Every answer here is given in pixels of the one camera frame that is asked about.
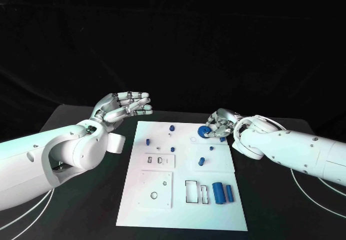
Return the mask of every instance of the hole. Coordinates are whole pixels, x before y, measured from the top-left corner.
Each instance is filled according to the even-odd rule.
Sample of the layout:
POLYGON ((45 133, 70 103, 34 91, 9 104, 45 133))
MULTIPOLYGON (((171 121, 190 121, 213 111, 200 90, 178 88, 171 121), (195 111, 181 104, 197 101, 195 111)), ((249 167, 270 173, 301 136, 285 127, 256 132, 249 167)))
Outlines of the hole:
POLYGON ((156 192, 155 192, 155 191, 151 192, 149 197, 151 197, 152 199, 156 199, 156 192))
POLYGON ((34 162, 34 156, 30 152, 27 152, 25 157, 27 157, 28 161, 33 163, 34 162))

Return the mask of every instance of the circular hole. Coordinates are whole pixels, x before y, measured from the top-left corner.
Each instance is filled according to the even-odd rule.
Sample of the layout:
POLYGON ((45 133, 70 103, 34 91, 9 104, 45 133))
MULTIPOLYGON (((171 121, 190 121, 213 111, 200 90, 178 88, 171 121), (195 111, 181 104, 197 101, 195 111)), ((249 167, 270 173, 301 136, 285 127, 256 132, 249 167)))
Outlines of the circular hole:
POLYGON ((149 197, 151 197, 152 199, 156 199, 156 192, 155 192, 155 191, 151 192, 149 197))

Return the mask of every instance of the blue object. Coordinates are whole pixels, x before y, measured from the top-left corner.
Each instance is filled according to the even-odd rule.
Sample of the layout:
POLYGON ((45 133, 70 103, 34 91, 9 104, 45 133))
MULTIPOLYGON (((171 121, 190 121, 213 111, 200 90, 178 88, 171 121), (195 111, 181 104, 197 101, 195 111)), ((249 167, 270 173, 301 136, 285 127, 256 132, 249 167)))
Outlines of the blue object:
POLYGON ((197 135, 203 138, 207 139, 208 137, 204 136, 204 134, 207 134, 211 131, 211 129, 207 126, 200 126, 197 128, 197 135))
POLYGON ((220 182, 214 182, 211 184, 211 190, 213 190, 213 196, 214 196, 214 202, 216 204, 224 204, 226 203, 226 197, 223 192, 223 187, 220 182))
POLYGON ((206 159, 204 159, 203 157, 198 159, 198 162, 197 162, 197 165, 198 165, 198 166, 203 166, 204 160, 206 160, 206 159))
POLYGON ((227 201, 231 203, 234 200, 233 200, 230 185, 226 185, 224 189, 226 189, 227 201))

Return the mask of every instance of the blue disc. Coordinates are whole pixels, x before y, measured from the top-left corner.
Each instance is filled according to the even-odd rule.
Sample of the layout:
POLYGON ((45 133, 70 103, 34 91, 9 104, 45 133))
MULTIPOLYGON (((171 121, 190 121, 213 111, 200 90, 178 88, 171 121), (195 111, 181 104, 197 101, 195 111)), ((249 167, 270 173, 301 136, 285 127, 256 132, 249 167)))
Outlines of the blue disc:
POLYGON ((204 136, 204 134, 207 134, 211 131, 211 129, 207 126, 200 126, 197 128, 197 135, 203 138, 207 139, 208 137, 204 136))

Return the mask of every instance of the robotic hand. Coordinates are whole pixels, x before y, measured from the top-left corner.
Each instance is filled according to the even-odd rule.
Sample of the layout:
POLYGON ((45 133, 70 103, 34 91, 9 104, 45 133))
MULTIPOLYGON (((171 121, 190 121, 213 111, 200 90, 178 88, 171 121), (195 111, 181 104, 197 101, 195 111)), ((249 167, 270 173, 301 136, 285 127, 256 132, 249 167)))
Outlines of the robotic hand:
POLYGON ((148 93, 107 94, 76 125, 0 143, 0 211, 27 202, 90 170, 105 152, 120 153, 125 137, 110 133, 122 119, 152 113, 148 93), (61 162, 51 169, 48 159, 61 162))
POLYGON ((243 117, 223 108, 210 115, 201 128, 197 132, 201 138, 231 134, 231 147, 249 158, 259 160, 265 155, 276 164, 346 186, 346 143, 285 130, 266 117, 243 117), (213 121, 214 131, 207 127, 213 121))

